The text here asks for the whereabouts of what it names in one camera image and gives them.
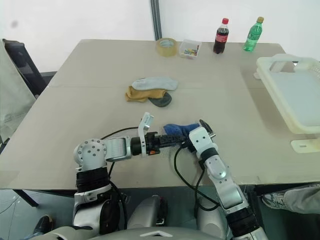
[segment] sock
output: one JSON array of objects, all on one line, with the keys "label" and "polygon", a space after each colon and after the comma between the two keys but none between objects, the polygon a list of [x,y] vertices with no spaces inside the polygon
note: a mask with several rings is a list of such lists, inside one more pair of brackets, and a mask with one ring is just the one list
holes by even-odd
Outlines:
[{"label": "sock", "polygon": [[185,136],[188,137],[189,133],[198,128],[200,125],[198,123],[189,124],[186,126],[181,126],[177,124],[167,124],[163,127],[167,135]]},{"label": "sock", "polygon": [[136,90],[166,89],[173,91],[178,87],[178,82],[167,76],[152,76],[138,79],[132,83]]},{"label": "sock", "polygon": [[169,93],[165,93],[163,98],[151,98],[149,97],[150,102],[156,105],[159,108],[165,107],[171,103],[172,97]]},{"label": "sock", "polygon": [[127,102],[135,101],[135,102],[145,102],[148,98],[153,99],[161,99],[164,97],[167,90],[165,89],[152,89],[139,91],[135,90],[132,86],[128,87],[127,92],[125,93],[125,100]]}]

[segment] cable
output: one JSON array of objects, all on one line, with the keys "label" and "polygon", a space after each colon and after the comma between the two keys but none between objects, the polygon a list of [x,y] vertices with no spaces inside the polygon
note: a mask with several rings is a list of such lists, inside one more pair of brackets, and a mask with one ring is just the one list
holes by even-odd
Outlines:
[{"label": "cable", "polygon": [[121,204],[122,204],[122,209],[123,209],[123,216],[124,216],[124,226],[123,229],[126,230],[127,226],[128,226],[128,212],[127,212],[127,207],[126,207],[126,203],[124,201],[124,198],[122,197],[122,194],[119,190],[119,188],[117,188],[117,186],[110,181],[111,186],[114,188],[114,190],[116,191],[116,193],[119,195]]},{"label": "cable", "polygon": [[126,127],[126,128],[120,129],[120,130],[118,130],[118,131],[115,131],[115,132],[113,132],[113,133],[110,133],[110,134],[108,134],[107,136],[102,137],[101,140],[106,139],[106,138],[108,138],[108,137],[110,137],[110,136],[112,136],[112,135],[114,135],[114,134],[120,133],[120,132],[122,132],[122,131],[130,130],[130,129],[137,129],[137,128],[138,128],[137,126]]},{"label": "cable", "polygon": [[17,200],[18,200],[18,197],[15,200],[13,200],[12,203],[10,203],[10,205],[5,210],[0,211],[0,214],[2,214],[5,211],[7,211],[12,206],[12,204],[14,204]]},{"label": "cable", "polygon": [[201,179],[203,178],[204,174],[205,174],[205,169],[202,170],[201,175],[200,175],[198,181],[196,182],[195,190],[194,190],[194,199],[195,199],[195,204],[197,206],[199,206],[199,208],[201,208],[203,211],[209,212],[209,211],[213,211],[213,210],[217,209],[219,207],[219,204],[215,204],[215,206],[211,207],[211,208],[206,208],[200,204],[199,199],[198,199],[198,188],[199,188],[199,184],[200,184]]},{"label": "cable", "polygon": [[111,178],[112,169],[114,169],[115,161],[111,164],[110,170],[109,170],[109,178]]},{"label": "cable", "polygon": [[180,177],[180,179],[185,183],[185,185],[187,185],[189,188],[191,188],[193,191],[196,191],[196,193],[200,194],[201,196],[203,196],[205,199],[209,200],[210,202],[216,204],[217,206],[219,206],[220,204],[213,200],[212,198],[208,197],[207,195],[205,195],[204,193],[202,193],[201,191],[199,191],[198,189],[196,189],[195,187],[193,187],[190,183],[188,183],[184,177],[180,174],[178,168],[177,168],[177,156],[179,154],[179,152],[181,151],[182,147],[179,147],[179,149],[175,152],[174,155],[174,160],[173,160],[173,166],[174,166],[174,170],[176,172],[176,174],[178,174],[178,176]]}]

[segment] black chair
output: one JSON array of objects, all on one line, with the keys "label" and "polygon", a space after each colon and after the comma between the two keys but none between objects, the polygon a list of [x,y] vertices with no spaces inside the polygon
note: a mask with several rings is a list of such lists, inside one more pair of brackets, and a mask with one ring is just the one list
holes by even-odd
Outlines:
[{"label": "black chair", "polygon": [[3,43],[6,52],[32,94],[34,96],[40,95],[56,74],[56,71],[40,73],[28,54],[24,43],[6,39],[3,39]]}]

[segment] tape roll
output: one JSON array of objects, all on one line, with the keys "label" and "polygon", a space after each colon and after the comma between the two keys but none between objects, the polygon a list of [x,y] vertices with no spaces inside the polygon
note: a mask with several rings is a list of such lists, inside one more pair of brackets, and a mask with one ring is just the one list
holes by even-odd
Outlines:
[{"label": "tape roll", "polygon": [[177,54],[177,42],[172,38],[160,38],[156,41],[156,51],[164,57],[171,57]]}]

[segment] green plastic bottle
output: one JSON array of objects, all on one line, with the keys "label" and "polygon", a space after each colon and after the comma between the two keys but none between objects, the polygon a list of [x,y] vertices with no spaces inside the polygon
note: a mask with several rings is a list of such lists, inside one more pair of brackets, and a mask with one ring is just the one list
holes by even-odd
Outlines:
[{"label": "green plastic bottle", "polygon": [[243,46],[243,50],[245,50],[247,52],[252,52],[255,49],[256,44],[260,38],[260,35],[262,34],[262,23],[263,22],[264,22],[264,18],[262,16],[260,16],[256,20],[256,24],[250,28],[248,37],[247,37],[246,42]]}]

